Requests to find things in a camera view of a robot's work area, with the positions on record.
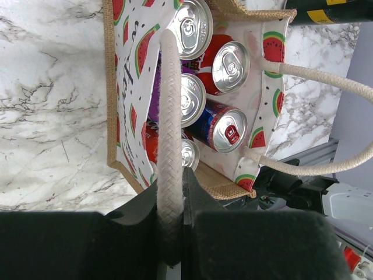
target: watermelon slice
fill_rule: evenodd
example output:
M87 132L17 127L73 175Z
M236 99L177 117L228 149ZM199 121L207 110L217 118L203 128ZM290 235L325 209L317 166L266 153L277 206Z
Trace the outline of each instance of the watermelon slice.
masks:
M155 173L153 173L151 176L150 176L150 184L153 184L154 182L154 176L155 176Z
M266 139L264 137L263 127L259 127L252 134L249 148L261 148L266 146Z
M119 100L119 83L117 83L117 98Z
M228 29L228 22L214 24L214 34L225 34Z
M135 55L136 55L136 61L135 61L135 67L136 67L136 73L138 75L138 78L140 78L142 68L144 67L145 60L146 60L146 54L147 54L147 48L149 46L149 41L155 34L155 32L160 28L159 24L154 25L140 40L139 44L136 47Z
M123 149L123 143L122 143L122 151L123 151L123 155L124 155L124 158L126 159L127 163L128 163L128 167L129 167L129 171L131 171L131 174L132 176L134 176L135 179L137 179L137 175L136 175L136 169L135 167L132 165L131 161L128 159L126 153L124 152L124 149Z
M115 71L117 70L118 68L118 57L117 57L117 54L115 54Z
M139 167L139 173L140 173L140 177L141 177L141 179L143 180L145 186L147 186L147 187L150 186L149 182L146 181L144 175L141 173L141 169L140 169L140 167Z
M253 175L245 174L238 176L235 180L235 183L239 185L241 188L247 191L252 191L252 186L254 185L254 182L256 180L256 177Z
M141 140L142 140L142 147L144 150L146 150L146 122L144 122L144 125L141 129Z
M121 123L119 121L119 114L117 113L117 146L121 146Z
M181 5L184 3L184 0L174 0L174 9L179 10Z
M275 116L278 117L281 114L282 105L284 103L285 95L280 90L277 89L275 92L275 96L273 97L272 107L273 112L275 113Z
M121 16L124 11L124 6L126 5L125 0L112 0L112 12L113 12L113 19L114 25L117 25L121 20Z
M129 112L131 114L130 116L130 121L131 121L131 130L132 130L132 134L133 134L133 137L136 138L135 136L135 132L136 132L136 119L138 118L138 115L136 114L136 111L135 111L135 108L134 106L132 105L131 103L131 106L129 108Z
M128 19L129 16L126 17L123 23L123 46L128 40Z
M154 4L154 1L155 0L144 0L144 2L142 3L142 6L151 7Z
M276 31L266 32L263 35L263 50L264 57L266 60L272 62L284 62L285 61L285 37ZM277 79L283 75L274 72L265 71L268 77Z

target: yellow label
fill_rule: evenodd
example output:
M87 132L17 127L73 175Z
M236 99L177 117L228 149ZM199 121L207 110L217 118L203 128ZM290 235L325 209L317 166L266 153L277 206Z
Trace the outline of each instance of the yellow label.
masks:
M320 25L331 25L334 23L326 16L324 10L309 10L307 14L315 23Z
M326 0L328 6L330 5L337 5L337 4L345 4L347 0Z

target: white marble countertop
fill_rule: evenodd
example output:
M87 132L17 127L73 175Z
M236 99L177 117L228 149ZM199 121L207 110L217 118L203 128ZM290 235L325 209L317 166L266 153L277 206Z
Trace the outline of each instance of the white marble countertop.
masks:
M346 76L358 27L291 27L286 61ZM111 211L135 192L106 165L101 0L0 0L0 210ZM286 78L270 144L327 142L340 91Z

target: can top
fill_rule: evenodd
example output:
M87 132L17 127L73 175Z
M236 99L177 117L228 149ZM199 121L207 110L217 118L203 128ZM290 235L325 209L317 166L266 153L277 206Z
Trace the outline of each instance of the can top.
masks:
M193 171L196 170L199 163L199 149L192 140L182 140L181 161L184 167L190 167Z
M206 104L206 89L193 74L181 74L181 127L192 125Z
M249 69L249 54L245 46L232 41L217 52L212 66L212 77L218 90L232 93L245 83Z
M247 118L240 109L226 112L216 123L213 130L215 150L230 153L244 141L247 133Z
M168 25L175 37L180 58L199 57L211 42L212 14L204 0L185 0Z

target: white rope handle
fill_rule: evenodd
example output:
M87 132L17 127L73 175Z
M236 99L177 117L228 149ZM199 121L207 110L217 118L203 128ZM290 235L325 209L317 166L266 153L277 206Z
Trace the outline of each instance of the white rope handle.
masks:
M369 102L373 103L373 89L365 86L361 83L342 78L337 75L333 75L326 72L317 71L314 69L304 68L300 66L289 65L285 63L270 62L264 58L261 60L261 67L263 70L293 75L327 85L332 85L342 90L347 90L349 92L355 93ZM253 149L246 148L245 155L249 157L254 162L258 162L262 165L268 166L280 172L288 173L295 176L317 176L324 174L331 174L342 172L346 170L353 169L364 162L370 160L373 157L373 142L371 142L361 153L352 157L351 159L344 160L342 162L334 162L321 166L292 166L286 163L277 162L273 159L269 159L266 156L262 156Z
M175 36L161 35L157 211L163 238L175 239L184 210L181 163L181 66Z

